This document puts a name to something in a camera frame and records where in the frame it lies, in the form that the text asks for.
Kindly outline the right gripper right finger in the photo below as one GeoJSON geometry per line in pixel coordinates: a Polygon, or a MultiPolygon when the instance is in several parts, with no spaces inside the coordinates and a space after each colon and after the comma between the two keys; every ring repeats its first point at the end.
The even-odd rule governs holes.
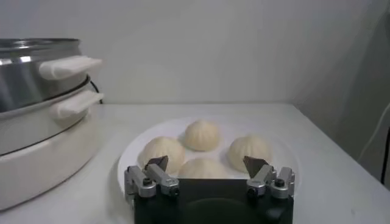
{"type": "Polygon", "coordinates": [[[262,197],[267,190],[276,199],[284,200],[294,196],[295,173],[290,167],[282,167],[277,173],[264,159],[245,156],[243,162],[250,176],[246,181],[249,198],[262,197]]]}

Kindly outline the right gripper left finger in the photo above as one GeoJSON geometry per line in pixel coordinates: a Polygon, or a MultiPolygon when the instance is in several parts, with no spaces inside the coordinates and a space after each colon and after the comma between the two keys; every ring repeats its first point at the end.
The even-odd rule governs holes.
{"type": "Polygon", "coordinates": [[[168,156],[150,159],[142,170],[138,166],[129,166],[124,171],[124,196],[127,201],[136,196],[152,198],[160,192],[169,197],[180,194],[179,180],[169,176],[165,171],[168,166],[168,156]]]}

